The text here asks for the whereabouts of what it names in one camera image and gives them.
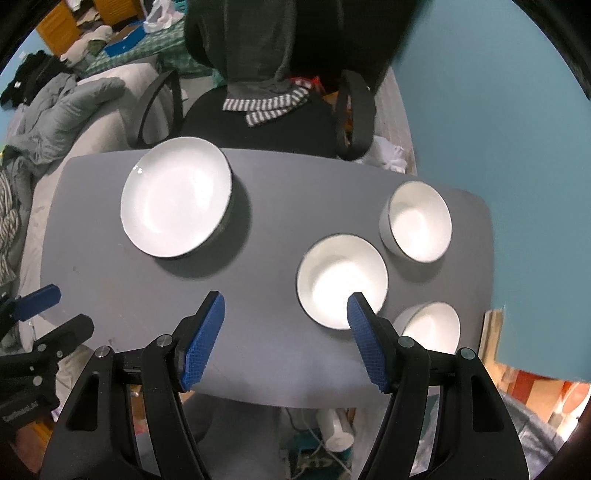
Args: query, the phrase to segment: table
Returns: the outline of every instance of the table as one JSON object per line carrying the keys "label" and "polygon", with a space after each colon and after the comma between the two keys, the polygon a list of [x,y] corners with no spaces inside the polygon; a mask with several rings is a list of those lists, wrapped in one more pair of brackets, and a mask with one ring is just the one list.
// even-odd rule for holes
{"label": "table", "polygon": [[412,265],[390,254],[378,232],[383,205],[412,177],[342,160],[224,150],[235,176],[226,229],[185,258],[156,259],[133,246],[119,219],[125,180],[144,153],[71,159],[51,206],[41,284],[58,285],[62,300],[45,318],[60,325],[89,315],[95,322],[89,347],[144,347],[219,290],[226,319],[194,390],[275,406],[370,406],[382,394],[369,382],[351,332],[312,321],[295,288],[306,251],[347,232],[372,243],[387,264],[383,316],[446,301],[460,317],[460,346],[478,349],[493,274],[491,219],[482,199],[435,186],[449,206],[452,242],[441,261]]}

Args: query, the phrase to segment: wooden cabinet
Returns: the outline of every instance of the wooden cabinet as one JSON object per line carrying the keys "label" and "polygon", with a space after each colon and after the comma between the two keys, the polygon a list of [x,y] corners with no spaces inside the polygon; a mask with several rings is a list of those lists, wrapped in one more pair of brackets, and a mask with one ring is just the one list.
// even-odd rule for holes
{"label": "wooden cabinet", "polygon": [[93,0],[93,2],[107,25],[113,26],[134,15],[139,16],[133,0]]}
{"label": "wooden cabinet", "polygon": [[37,32],[53,54],[58,57],[66,53],[80,36],[76,20],[63,0],[41,20],[37,26]]}

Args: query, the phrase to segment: plastic bag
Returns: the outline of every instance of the plastic bag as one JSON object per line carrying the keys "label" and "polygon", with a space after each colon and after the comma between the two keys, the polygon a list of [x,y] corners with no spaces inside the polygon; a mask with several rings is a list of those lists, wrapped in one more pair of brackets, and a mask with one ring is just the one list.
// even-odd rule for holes
{"label": "plastic bag", "polygon": [[392,145],[384,137],[374,135],[374,141],[368,152],[355,163],[360,165],[371,165],[372,167],[383,168],[384,170],[406,173],[407,161],[404,158],[404,149]]}
{"label": "plastic bag", "polygon": [[170,28],[183,16],[184,14],[174,9],[173,0],[154,0],[152,10],[146,16],[144,30],[146,33],[154,33]]}

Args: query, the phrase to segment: green cloth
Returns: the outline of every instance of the green cloth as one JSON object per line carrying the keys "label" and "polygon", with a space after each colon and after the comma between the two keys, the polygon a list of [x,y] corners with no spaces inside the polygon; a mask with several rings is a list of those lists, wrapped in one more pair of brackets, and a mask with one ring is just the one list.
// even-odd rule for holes
{"label": "green cloth", "polygon": [[207,77],[212,74],[211,68],[201,65],[189,55],[184,42],[184,18],[182,18],[170,28],[146,33],[135,47],[121,55],[109,57],[103,50],[86,69],[84,77],[155,54],[158,54],[163,70],[177,70],[181,76],[191,77]]}

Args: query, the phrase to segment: screw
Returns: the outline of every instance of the screw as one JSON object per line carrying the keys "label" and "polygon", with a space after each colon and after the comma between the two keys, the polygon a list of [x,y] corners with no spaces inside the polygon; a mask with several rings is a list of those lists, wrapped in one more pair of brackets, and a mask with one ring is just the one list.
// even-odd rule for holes
{"label": "screw", "polygon": [[462,350],[460,350],[460,355],[464,357],[466,360],[474,360],[476,358],[474,350],[471,350],[469,348],[462,348]]}
{"label": "screw", "polygon": [[158,346],[168,346],[173,342],[173,337],[171,335],[160,335],[156,338],[156,345]]}
{"label": "screw", "polygon": [[100,347],[98,347],[98,348],[95,350],[95,355],[96,355],[98,358],[103,358],[104,356],[107,356],[107,355],[109,355],[109,352],[110,352],[110,351],[111,351],[111,347],[110,347],[110,346],[103,345],[103,346],[100,346]]}
{"label": "screw", "polygon": [[414,345],[414,340],[410,337],[400,337],[398,344],[404,348],[411,348]]}

